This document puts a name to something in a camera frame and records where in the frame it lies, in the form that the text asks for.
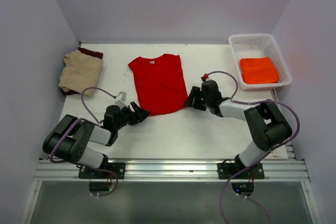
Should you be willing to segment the red t shirt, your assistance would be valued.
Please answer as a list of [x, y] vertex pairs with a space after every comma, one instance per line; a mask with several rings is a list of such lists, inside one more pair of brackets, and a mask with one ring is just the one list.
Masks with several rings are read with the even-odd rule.
[[163, 54], [149, 59], [137, 57], [128, 67], [133, 72], [140, 107], [152, 116], [185, 108], [187, 90], [179, 55]]

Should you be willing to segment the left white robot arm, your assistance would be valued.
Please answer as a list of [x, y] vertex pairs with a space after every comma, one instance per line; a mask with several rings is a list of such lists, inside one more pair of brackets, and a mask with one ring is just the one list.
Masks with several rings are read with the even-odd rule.
[[97, 143], [110, 147], [118, 138], [118, 131], [126, 125], [143, 122], [151, 112], [140, 108], [135, 102], [123, 108], [110, 105], [106, 108], [102, 125], [91, 121], [65, 115], [46, 137], [43, 152], [49, 160], [57, 163], [68, 162], [90, 167], [97, 178], [104, 178], [109, 172], [108, 157], [88, 147], [89, 143]]

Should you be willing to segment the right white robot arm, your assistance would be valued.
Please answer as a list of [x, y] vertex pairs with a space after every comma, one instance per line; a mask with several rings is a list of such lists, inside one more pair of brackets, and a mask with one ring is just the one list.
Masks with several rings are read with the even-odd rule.
[[250, 175], [258, 159], [292, 135], [291, 126], [274, 102], [252, 105], [233, 101], [222, 96], [214, 80], [203, 81], [200, 87], [193, 86], [185, 106], [247, 123], [252, 141], [233, 163], [234, 172], [240, 178]]

